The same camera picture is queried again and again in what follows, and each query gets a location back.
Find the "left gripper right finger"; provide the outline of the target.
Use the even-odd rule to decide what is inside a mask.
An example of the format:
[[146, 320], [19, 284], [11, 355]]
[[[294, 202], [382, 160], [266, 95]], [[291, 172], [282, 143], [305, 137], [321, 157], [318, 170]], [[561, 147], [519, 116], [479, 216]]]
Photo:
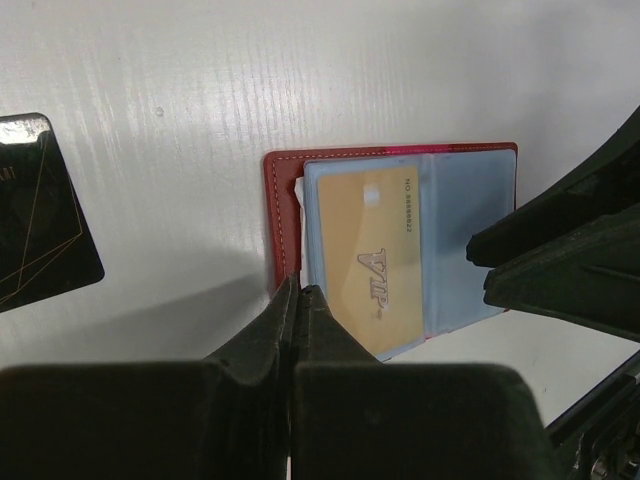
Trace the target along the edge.
[[486, 363], [384, 364], [299, 299], [292, 385], [296, 479], [556, 479], [549, 438], [519, 373]]

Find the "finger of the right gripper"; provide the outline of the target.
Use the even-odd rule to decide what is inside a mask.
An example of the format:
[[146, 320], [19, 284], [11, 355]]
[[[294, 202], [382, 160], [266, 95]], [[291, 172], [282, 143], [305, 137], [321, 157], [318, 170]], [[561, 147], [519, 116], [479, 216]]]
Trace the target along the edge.
[[472, 236], [487, 304], [639, 339], [639, 115], [539, 196]]

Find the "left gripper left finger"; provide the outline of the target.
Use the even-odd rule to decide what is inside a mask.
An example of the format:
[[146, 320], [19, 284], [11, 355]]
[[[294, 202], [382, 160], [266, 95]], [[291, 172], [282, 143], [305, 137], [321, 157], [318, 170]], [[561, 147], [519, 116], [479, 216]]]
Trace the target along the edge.
[[298, 305], [291, 276], [201, 360], [47, 364], [1, 374], [5, 479], [282, 479]]

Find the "red leather card holder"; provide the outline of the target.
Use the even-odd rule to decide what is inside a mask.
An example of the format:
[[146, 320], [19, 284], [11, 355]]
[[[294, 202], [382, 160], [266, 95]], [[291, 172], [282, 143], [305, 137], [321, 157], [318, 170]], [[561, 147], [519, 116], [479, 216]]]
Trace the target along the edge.
[[453, 143], [273, 151], [263, 162], [275, 279], [297, 275], [327, 303], [317, 183], [324, 175], [417, 166], [424, 333], [374, 355], [387, 360], [427, 339], [498, 314], [483, 296], [487, 269], [466, 257], [471, 237], [515, 207], [517, 146]]

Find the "gold VIP card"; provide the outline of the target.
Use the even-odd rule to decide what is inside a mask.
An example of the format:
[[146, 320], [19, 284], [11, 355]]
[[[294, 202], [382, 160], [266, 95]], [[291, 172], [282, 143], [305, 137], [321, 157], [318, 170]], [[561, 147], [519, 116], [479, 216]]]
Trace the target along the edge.
[[324, 175], [317, 183], [326, 297], [370, 353], [424, 333], [417, 166]]

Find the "black VIP card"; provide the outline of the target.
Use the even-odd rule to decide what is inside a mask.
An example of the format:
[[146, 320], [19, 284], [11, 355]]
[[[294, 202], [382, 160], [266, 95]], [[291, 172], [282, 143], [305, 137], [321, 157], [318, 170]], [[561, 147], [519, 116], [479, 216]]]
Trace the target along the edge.
[[105, 275], [49, 119], [1, 118], [1, 310]]

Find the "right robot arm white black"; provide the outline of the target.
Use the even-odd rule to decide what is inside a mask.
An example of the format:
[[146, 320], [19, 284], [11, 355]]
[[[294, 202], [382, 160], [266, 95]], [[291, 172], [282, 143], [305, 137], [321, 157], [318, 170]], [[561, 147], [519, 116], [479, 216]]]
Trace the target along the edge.
[[[488, 304], [639, 338], [639, 118], [542, 194], [472, 236]], [[639, 475], [639, 359], [548, 429], [566, 479]]]

